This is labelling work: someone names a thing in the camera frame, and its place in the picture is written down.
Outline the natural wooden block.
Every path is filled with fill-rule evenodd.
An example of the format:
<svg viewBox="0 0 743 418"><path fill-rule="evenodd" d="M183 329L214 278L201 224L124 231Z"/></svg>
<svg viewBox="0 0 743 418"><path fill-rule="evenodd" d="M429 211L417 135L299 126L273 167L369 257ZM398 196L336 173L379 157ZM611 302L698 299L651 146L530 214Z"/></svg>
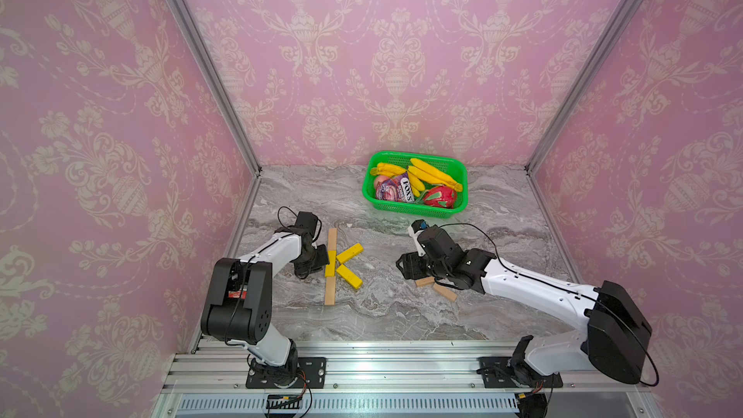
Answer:
<svg viewBox="0 0 743 418"><path fill-rule="evenodd" d="M336 304L337 277L325 278L324 305L334 306Z"/></svg>
<svg viewBox="0 0 743 418"><path fill-rule="evenodd" d="M329 252L337 251L338 243L338 230L336 228L330 228L327 238L327 249Z"/></svg>

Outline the yellow block diagonal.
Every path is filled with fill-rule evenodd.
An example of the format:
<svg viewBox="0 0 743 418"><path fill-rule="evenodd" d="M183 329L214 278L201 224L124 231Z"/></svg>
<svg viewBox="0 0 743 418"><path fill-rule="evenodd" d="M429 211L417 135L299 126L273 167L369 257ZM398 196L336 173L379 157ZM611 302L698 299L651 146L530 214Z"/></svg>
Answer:
<svg viewBox="0 0 743 418"><path fill-rule="evenodd" d="M336 276L336 266L337 266L337 252L336 251L329 251L328 252L328 264L325 267L324 270L324 276L326 278L334 278Z"/></svg>

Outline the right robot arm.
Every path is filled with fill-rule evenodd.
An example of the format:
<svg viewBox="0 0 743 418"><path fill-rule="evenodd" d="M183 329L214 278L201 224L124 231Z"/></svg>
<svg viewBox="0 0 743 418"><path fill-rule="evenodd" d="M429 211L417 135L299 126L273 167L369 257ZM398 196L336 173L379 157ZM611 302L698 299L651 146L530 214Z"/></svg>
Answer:
<svg viewBox="0 0 743 418"><path fill-rule="evenodd" d="M474 291L524 304L555 317L570 331L549 337L522 337L504 365L483 364L481 375L507 375L538 389L551 387L560 373L596 371L636 385L646 367L652 327L620 284L576 284L548 277L503 259L498 251L463 249L446 226L415 221L408 229L415 252L401 255L396 267L406 280L431 278L455 291Z"/></svg>

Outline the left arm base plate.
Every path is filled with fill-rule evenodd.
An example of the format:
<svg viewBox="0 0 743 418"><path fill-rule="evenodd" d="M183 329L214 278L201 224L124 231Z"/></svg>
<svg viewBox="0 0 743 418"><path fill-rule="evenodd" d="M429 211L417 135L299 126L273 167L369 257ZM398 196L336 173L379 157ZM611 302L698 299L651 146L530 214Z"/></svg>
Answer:
<svg viewBox="0 0 743 418"><path fill-rule="evenodd" d="M245 382L247 389L322 389L327 371L326 357L289 358L281 367L263 365L251 358Z"/></svg>

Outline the natural block cluster horizontal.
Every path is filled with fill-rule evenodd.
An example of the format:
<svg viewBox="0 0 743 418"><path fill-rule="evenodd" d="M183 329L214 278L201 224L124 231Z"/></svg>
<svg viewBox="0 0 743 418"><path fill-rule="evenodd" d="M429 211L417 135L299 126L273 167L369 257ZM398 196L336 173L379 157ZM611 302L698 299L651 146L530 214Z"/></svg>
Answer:
<svg viewBox="0 0 743 418"><path fill-rule="evenodd" d="M435 278L433 277L427 277L415 281L415 285L418 288L425 288L425 286L431 286L432 284L435 284Z"/></svg>

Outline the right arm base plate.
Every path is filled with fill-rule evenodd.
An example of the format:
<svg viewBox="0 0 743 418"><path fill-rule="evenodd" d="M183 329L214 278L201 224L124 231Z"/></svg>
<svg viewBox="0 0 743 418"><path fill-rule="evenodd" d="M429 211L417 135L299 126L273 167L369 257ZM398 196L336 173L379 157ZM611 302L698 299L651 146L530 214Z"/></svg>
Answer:
<svg viewBox="0 0 743 418"><path fill-rule="evenodd" d="M524 362L512 361L509 357L480 357L477 375L483 379L487 389L557 389L564 386L559 373L539 375Z"/></svg>

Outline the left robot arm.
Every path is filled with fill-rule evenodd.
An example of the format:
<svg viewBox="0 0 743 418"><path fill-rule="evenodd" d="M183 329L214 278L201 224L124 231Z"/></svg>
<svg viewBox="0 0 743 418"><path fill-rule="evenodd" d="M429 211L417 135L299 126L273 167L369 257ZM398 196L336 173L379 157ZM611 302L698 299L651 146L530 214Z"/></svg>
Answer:
<svg viewBox="0 0 743 418"><path fill-rule="evenodd" d="M200 330L249 353L248 389L324 387L327 359L300 356L272 323L274 276L289 265L303 280L329 265L327 247L317 244L320 231L319 217L302 211L255 251L215 263Z"/></svg>

